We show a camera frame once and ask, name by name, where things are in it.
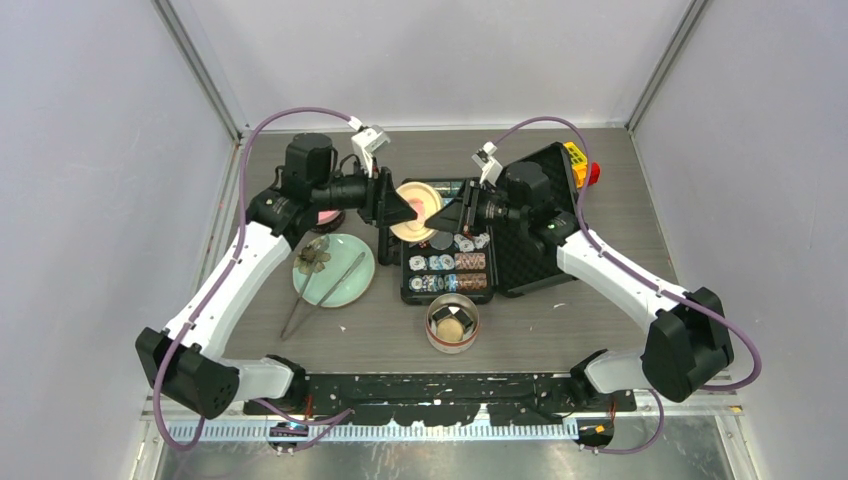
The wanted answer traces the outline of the pink round lid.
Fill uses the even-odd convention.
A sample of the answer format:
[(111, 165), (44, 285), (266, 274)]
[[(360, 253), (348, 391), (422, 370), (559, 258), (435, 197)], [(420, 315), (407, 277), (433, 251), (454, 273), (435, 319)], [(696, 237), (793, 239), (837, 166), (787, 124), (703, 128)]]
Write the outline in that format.
[(326, 210), (322, 211), (318, 215), (318, 225), (326, 225), (335, 221), (339, 215), (342, 214), (342, 211), (339, 210)]

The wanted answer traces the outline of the sushi roll red centre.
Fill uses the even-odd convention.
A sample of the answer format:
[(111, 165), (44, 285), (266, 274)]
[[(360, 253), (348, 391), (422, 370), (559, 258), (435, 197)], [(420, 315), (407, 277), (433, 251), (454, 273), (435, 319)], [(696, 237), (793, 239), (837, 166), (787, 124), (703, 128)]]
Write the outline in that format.
[(475, 320), (467, 313), (466, 310), (459, 306), (451, 306), (450, 312), (465, 332), (471, 331), (474, 328)]

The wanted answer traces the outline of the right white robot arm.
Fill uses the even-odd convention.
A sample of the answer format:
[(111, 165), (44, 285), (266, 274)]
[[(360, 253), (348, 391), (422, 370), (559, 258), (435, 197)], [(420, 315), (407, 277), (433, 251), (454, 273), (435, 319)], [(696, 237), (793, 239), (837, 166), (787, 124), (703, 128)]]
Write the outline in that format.
[(714, 293), (688, 292), (618, 256), (559, 205), (536, 163), (513, 163), (495, 183), (466, 181), (425, 224), (452, 233), (487, 227), (510, 231), (525, 248), (592, 287), (639, 326), (643, 347), (601, 350), (571, 369), (571, 397), (584, 410), (598, 409), (613, 392), (632, 389), (652, 389), (681, 403), (734, 360), (729, 330), (715, 318), (721, 302)]

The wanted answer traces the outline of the sushi roll orange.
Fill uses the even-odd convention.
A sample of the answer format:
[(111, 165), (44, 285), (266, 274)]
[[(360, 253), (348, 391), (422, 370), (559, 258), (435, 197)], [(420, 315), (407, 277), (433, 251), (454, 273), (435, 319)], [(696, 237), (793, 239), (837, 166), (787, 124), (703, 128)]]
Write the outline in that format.
[(434, 325), (437, 325), (443, 319), (448, 317), (452, 317), (454, 315), (453, 307), (450, 305), (444, 305), (440, 308), (434, 310), (430, 315), (430, 322)]

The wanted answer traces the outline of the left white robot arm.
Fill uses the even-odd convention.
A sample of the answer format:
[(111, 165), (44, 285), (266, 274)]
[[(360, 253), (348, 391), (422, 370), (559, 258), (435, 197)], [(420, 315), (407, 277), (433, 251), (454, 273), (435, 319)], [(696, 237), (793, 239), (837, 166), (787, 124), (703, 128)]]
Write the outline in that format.
[(272, 355), (230, 360), (223, 351), (259, 288), (317, 225), (320, 213), (355, 210), (377, 228), (416, 218), (396, 192), (390, 170), (376, 164), (377, 150), (388, 142), (377, 127), (354, 134), (354, 169), (342, 173), (328, 136), (293, 138), (274, 182), (247, 204), (239, 232), (211, 276), (165, 327), (145, 328), (137, 337), (135, 350), (155, 392), (205, 420), (234, 401), (268, 399), (284, 414), (305, 405), (300, 366)]

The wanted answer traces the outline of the beige round lid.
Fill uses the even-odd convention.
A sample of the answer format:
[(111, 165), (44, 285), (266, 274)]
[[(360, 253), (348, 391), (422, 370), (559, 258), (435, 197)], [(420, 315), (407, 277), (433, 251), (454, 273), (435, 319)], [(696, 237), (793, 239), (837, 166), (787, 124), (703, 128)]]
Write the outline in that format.
[(444, 206), (442, 196), (433, 186), (423, 182), (406, 182), (397, 188), (397, 193), (414, 210), (415, 217), (391, 226), (390, 231), (404, 242), (429, 241), (437, 230), (427, 227), (426, 221)]

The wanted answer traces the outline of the round bread bun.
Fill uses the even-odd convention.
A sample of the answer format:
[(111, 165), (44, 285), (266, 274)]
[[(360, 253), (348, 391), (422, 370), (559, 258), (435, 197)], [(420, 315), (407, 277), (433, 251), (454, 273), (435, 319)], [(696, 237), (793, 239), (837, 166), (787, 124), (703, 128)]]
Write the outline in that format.
[(459, 343), (465, 335), (465, 327), (456, 317), (446, 317), (436, 325), (437, 338), (445, 343)]

